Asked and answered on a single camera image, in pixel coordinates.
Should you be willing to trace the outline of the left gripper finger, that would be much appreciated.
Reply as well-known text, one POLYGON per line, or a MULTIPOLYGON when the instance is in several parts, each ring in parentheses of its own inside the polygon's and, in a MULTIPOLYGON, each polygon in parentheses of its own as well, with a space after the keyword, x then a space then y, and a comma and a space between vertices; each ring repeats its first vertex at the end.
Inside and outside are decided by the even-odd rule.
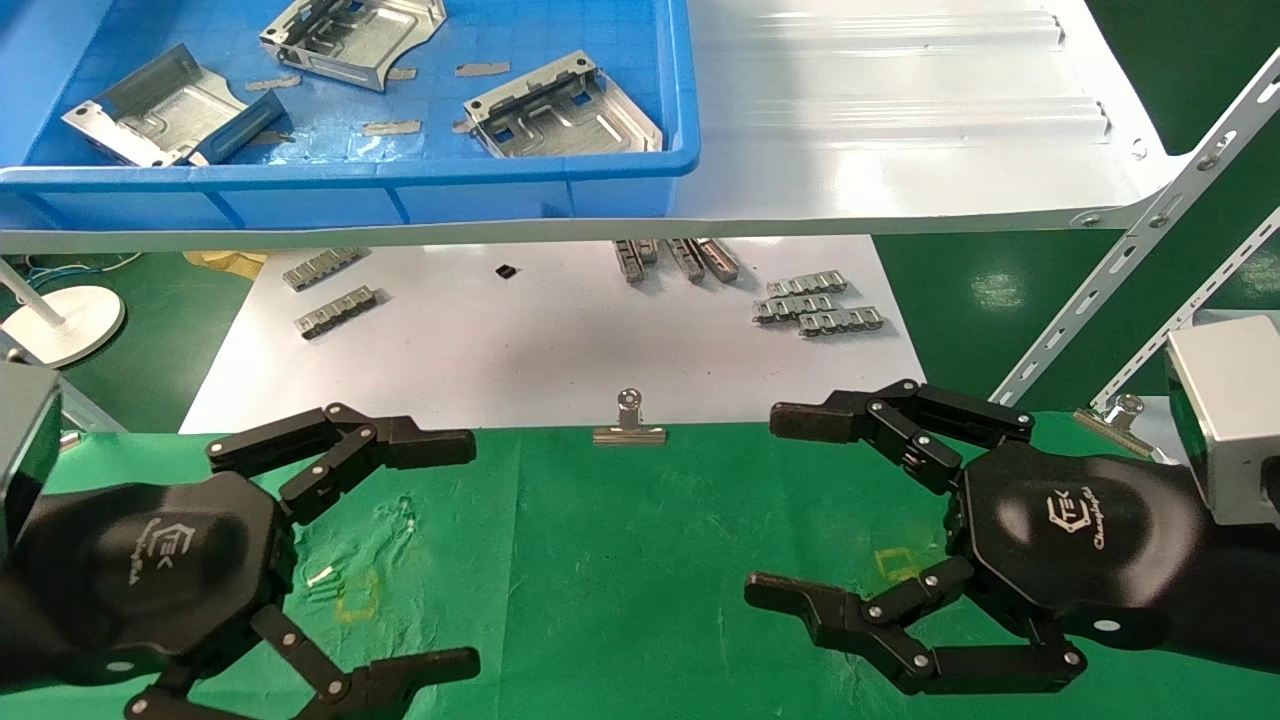
POLYGON ((284 515, 297 525, 320 518, 380 468, 465 465, 477 456, 471 430, 424 430, 411 416, 366 416, 330 404, 215 439, 214 471, 260 477, 308 461, 279 489, 284 515))

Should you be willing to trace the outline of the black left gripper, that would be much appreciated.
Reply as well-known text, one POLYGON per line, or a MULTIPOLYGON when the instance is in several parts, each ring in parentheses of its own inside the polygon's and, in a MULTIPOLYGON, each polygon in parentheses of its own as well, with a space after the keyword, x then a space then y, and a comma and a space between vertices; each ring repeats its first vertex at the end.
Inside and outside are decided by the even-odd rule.
POLYGON ((279 607, 296 561, 278 501, 239 475, 46 495, 3 562, 3 691, 163 671, 127 719, 242 719, 189 691, 261 639, 314 691, 296 719, 402 719, 421 689, 480 673, 474 647, 343 673, 279 607))

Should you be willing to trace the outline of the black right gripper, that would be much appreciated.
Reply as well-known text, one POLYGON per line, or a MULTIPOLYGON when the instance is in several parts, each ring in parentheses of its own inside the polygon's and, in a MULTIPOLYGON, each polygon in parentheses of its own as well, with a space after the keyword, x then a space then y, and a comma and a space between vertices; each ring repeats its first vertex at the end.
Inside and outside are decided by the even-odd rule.
POLYGON ((864 659, 904 694, 1057 693, 1088 667, 1065 634, 1119 650, 1167 644, 1178 588, 1212 524, 1190 473, 1048 454, 1024 445, 1033 428, 1012 407, 918 380, 774 404, 776 437, 864 442, 932 493, 957 491, 963 557, 872 598, 753 571, 746 602, 797 618, 815 647, 864 659), (941 436, 995 450, 963 473, 941 436), (1024 644, 929 648, 909 634, 965 591, 1024 644))

